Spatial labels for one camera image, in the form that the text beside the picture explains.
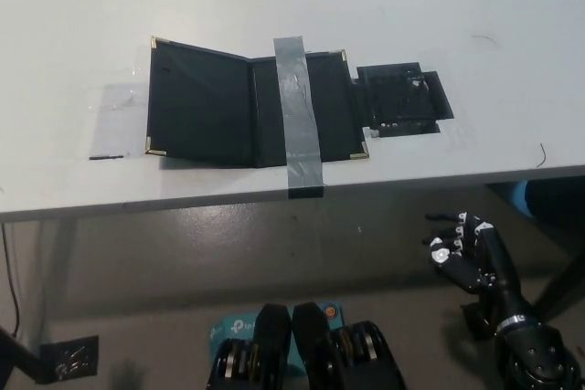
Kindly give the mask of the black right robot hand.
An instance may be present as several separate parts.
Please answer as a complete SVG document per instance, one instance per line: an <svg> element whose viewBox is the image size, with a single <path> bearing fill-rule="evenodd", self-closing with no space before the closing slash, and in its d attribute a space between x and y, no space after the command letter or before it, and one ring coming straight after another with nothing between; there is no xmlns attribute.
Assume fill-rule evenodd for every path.
<svg viewBox="0 0 585 390"><path fill-rule="evenodd" d="M516 266L504 240L489 221L469 211L427 214L431 222L448 222L422 240L435 271L478 301L463 306L473 336L479 339L540 321L522 293Z"/></svg>

